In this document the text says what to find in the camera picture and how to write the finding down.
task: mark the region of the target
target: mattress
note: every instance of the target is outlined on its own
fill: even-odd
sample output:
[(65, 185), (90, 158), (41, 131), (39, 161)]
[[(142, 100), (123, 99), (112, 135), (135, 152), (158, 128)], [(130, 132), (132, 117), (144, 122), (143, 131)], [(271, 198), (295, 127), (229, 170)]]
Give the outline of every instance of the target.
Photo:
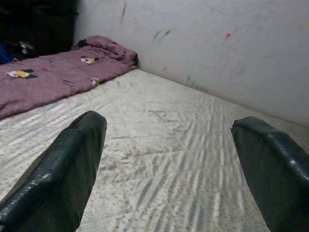
[(108, 122), (78, 232), (268, 232), (230, 128), (257, 116), (307, 152), (309, 131), (134, 70), (95, 89), (0, 121), (0, 198), (77, 116)]

